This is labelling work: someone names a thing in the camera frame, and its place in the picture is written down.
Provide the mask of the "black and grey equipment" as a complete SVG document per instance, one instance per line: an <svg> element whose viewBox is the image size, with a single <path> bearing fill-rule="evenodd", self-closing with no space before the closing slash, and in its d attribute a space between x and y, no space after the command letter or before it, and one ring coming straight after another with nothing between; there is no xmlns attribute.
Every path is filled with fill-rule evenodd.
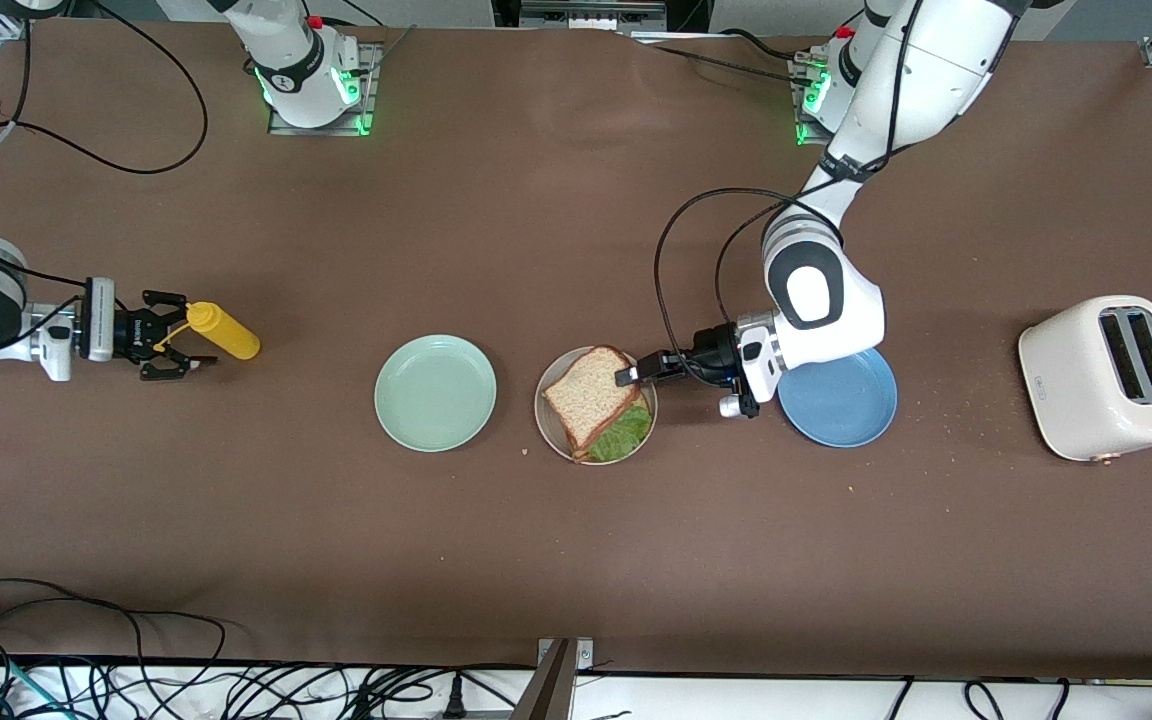
<svg viewBox="0 0 1152 720"><path fill-rule="evenodd" d="M498 26L705 33L717 0L490 0Z"/></svg>

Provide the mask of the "white two-slot toaster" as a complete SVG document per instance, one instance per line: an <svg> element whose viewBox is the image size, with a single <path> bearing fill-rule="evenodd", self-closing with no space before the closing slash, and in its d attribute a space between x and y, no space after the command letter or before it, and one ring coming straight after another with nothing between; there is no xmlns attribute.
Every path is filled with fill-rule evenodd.
<svg viewBox="0 0 1152 720"><path fill-rule="evenodd" d="M1084 300L1020 334L1043 441L1060 457L1107 462L1152 450L1152 302Z"/></svg>

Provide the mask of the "mint green plate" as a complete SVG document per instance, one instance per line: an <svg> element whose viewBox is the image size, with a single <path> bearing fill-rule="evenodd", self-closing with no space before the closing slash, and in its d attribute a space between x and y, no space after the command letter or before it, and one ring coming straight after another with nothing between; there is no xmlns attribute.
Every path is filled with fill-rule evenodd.
<svg viewBox="0 0 1152 720"><path fill-rule="evenodd" d="M376 378L380 427L397 445L424 454L470 442L495 406L492 361L452 334L426 334L397 347Z"/></svg>

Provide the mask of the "blue plate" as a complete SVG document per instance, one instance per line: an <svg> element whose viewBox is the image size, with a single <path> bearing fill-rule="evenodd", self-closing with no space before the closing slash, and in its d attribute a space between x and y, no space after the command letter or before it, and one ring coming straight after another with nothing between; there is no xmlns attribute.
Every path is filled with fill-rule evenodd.
<svg viewBox="0 0 1152 720"><path fill-rule="evenodd" d="M799 434L818 445L856 448L890 429L899 387L878 348L786 372L776 400Z"/></svg>

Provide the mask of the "small metal bracket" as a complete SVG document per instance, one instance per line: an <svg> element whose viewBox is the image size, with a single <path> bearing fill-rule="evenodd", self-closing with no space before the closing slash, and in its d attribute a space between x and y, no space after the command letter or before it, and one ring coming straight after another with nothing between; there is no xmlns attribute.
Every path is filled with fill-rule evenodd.
<svg viewBox="0 0 1152 720"><path fill-rule="evenodd" d="M538 665L547 655L550 647L558 642L558 638L545 637L538 641ZM594 639L591 637L573 638L575 647L576 669L590 670L594 666Z"/></svg>

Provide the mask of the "beige plate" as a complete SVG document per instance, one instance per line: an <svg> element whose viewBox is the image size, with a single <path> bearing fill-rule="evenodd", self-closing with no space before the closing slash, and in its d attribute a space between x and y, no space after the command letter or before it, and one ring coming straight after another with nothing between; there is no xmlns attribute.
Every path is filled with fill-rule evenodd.
<svg viewBox="0 0 1152 720"><path fill-rule="evenodd" d="M634 361L608 344L576 348L553 361L538 384L535 418L545 441L581 465L604 467L646 444L658 418L657 391L617 382Z"/></svg>

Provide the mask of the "green lettuce leaf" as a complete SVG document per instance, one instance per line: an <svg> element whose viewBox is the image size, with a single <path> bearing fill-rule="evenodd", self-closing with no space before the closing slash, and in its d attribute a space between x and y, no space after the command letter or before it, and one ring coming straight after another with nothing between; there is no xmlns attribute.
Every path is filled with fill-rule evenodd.
<svg viewBox="0 0 1152 720"><path fill-rule="evenodd" d="M645 441L653 425L652 409L643 396L636 397L586 450L586 462L617 462L631 455Z"/></svg>

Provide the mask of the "yellow mustard squeeze bottle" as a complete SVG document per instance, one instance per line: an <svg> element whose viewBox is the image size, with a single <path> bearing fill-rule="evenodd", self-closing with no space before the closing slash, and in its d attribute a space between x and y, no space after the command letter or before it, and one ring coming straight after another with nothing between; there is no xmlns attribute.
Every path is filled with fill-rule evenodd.
<svg viewBox="0 0 1152 720"><path fill-rule="evenodd" d="M260 338L234 319L223 306L211 302L187 302L185 329L200 334L238 361L251 361L262 351Z"/></svg>

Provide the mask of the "dark metal pole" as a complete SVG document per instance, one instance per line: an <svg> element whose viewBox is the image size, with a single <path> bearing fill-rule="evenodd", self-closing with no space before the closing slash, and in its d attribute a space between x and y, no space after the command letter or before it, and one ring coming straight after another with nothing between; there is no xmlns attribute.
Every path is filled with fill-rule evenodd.
<svg viewBox="0 0 1152 720"><path fill-rule="evenodd" d="M509 720L570 720L579 639L550 639Z"/></svg>

